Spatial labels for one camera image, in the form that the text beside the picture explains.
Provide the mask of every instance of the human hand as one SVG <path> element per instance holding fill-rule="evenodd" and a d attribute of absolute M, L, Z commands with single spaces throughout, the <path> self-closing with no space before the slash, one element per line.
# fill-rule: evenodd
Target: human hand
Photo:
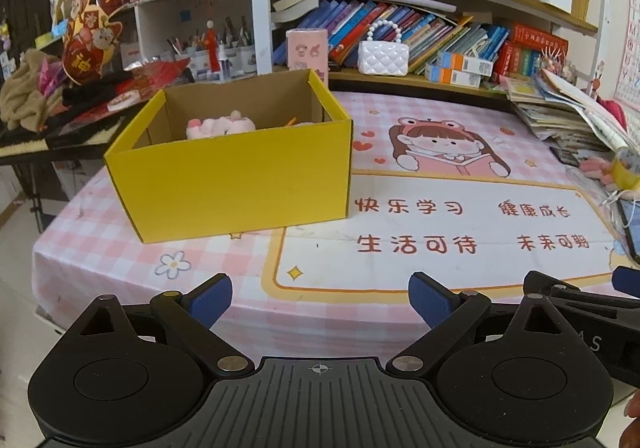
<path fill-rule="evenodd" d="M 625 416 L 635 420 L 620 436 L 620 448 L 640 448 L 640 390 L 629 400 L 625 406 Z"/>

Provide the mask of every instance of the white handbag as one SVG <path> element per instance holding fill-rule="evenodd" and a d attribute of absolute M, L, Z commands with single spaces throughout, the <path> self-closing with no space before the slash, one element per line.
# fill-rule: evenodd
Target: white handbag
<path fill-rule="evenodd" d="M 394 41 L 373 40 L 373 32 L 380 26 L 393 27 L 396 32 Z M 400 34 L 398 25 L 386 19 L 370 25 L 367 40 L 358 47 L 358 70 L 363 74 L 406 75 L 409 71 L 409 46 L 401 43 Z"/>

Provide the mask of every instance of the brown cloth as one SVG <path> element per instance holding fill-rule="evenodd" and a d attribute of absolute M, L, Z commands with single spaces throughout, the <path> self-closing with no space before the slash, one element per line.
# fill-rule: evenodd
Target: brown cloth
<path fill-rule="evenodd" d="M 38 91 L 42 61 L 56 62 L 59 58 L 42 51 L 27 50 L 20 67 L 4 82 L 0 89 L 0 120 L 10 131 L 22 126 L 38 132 L 55 105 L 62 102 L 62 87 L 45 99 Z"/>

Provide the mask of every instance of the yellow star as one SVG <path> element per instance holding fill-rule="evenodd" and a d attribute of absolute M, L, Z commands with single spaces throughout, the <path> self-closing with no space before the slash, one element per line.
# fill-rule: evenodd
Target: yellow star
<path fill-rule="evenodd" d="M 293 266 L 293 268 L 289 269 L 289 271 L 287 271 L 287 273 L 289 273 L 289 276 L 295 281 L 300 275 L 302 275 L 302 271 L 300 271 L 300 268 L 298 268 L 298 266 Z"/>

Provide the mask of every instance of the pink checkered tablecloth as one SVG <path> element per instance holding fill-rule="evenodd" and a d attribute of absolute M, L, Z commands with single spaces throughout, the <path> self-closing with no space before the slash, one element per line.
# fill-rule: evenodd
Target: pink checkered tablecloth
<path fill-rule="evenodd" d="M 335 95 L 354 120 L 354 173 L 406 172 L 394 153 L 398 132 L 393 128 L 399 120 L 409 126 L 431 120 L 479 137 L 484 152 L 498 158 L 492 168 L 501 160 L 510 180 L 572 184 L 565 167 L 513 115 L 399 96 Z M 505 173 L 499 167 L 497 173 L 489 171 L 497 177 Z M 213 330 L 256 361 L 269 355 L 386 360 L 427 330 L 406 299 L 326 303 L 273 296 L 262 280 L 270 237 L 271 231 L 263 231 L 144 245 L 102 169 L 34 245 L 33 293 L 56 323 L 68 327 L 97 295 L 144 303 L 167 289 L 186 293 L 224 272 L 232 279 L 234 297 Z M 590 290 L 613 292 L 602 279 L 598 283 Z"/>

